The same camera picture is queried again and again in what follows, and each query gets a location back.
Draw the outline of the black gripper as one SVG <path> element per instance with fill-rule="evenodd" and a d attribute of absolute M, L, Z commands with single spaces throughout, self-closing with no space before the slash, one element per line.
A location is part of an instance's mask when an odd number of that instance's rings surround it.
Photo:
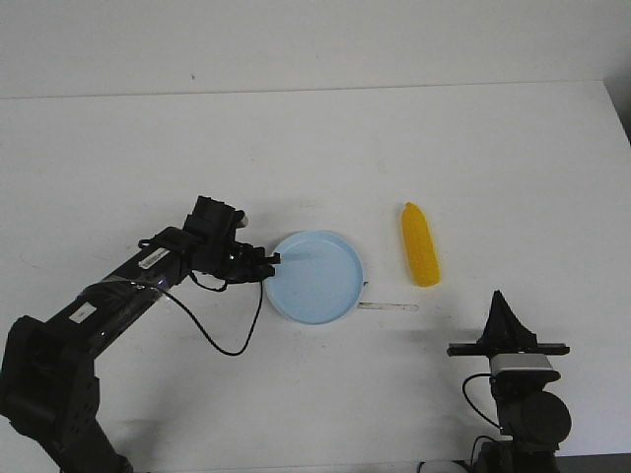
<path fill-rule="evenodd" d="M 537 344 L 536 335 L 522 325 L 503 294 L 496 290 L 492 296 L 486 324 L 477 343 L 451 343 L 447 348 L 447 355 L 449 357 L 494 357 L 499 354 L 565 356 L 570 351 L 570 347 L 563 343 Z"/>
<path fill-rule="evenodd" d="M 236 240 L 232 221 L 237 210 L 211 197 L 197 197 L 183 225 L 183 230 L 195 237 L 192 269 L 217 279 L 231 279 L 232 283 L 262 282 L 275 275 L 274 266 L 268 264 L 280 264 L 281 255 L 267 254 L 263 246 Z"/>

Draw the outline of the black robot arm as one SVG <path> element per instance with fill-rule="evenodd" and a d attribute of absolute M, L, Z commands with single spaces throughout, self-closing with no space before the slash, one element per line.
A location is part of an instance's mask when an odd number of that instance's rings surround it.
<path fill-rule="evenodd" d="M 245 212 L 198 197 L 182 228 L 139 241 L 138 252 L 48 321 L 20 317 L 1 366 L 1 414 L 62 472 L 130 472 L 97 420 L 95 360 L 170 288 L 197 274 L 225 287 L 274 276 L 279 253 L 238 242 Z"/>
<path fill-rule="evenodd" d="M 515 316 L 503 294 L 493 293 L 489 315 L 481 336 L 474 343 L 452 343 L 450 357 L 485 357 L 489 372 L 476 373 L 461 384 L 469 406 L 474 403 L 467 385 L 486 377 L 495 401 L 497 419 L 480 416 L 505 437 L 480 435 L 473 442 L 469 458 L 471 472 L 557 472 L 555 452 L 571 432 L 568 407 L 546 384 L 561 378 L 549 362 L 551 356 L 565 356 L 564 343 L 541 343 Z"/>

